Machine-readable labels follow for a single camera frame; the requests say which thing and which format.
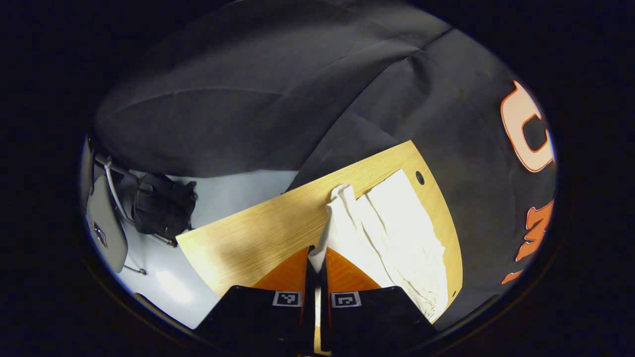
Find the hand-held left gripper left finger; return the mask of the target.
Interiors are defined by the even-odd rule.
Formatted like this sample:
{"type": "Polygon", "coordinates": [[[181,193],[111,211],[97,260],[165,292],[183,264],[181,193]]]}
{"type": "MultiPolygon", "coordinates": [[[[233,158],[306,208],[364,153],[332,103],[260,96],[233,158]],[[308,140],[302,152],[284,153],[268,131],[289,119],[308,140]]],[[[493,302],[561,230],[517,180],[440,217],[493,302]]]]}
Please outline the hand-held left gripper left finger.
{"type": "Polygon", "coordinates": [[[230,287],[197,327],[235,356],[309,356],[315,350],[316,274],[300,249],[254,285],[230,287]]]}

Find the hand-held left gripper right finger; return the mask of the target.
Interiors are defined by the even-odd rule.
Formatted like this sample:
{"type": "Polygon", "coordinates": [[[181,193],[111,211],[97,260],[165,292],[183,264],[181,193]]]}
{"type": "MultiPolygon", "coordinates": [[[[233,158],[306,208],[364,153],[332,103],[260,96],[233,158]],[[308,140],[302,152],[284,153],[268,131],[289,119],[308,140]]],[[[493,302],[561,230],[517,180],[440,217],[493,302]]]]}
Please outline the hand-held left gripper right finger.
{"type": "Polygon", "coordinates": [[[383,288],[334,249],[321,272],[320,350],[333,356],[394,356],[438,331],[407,293],[383,288]]]}

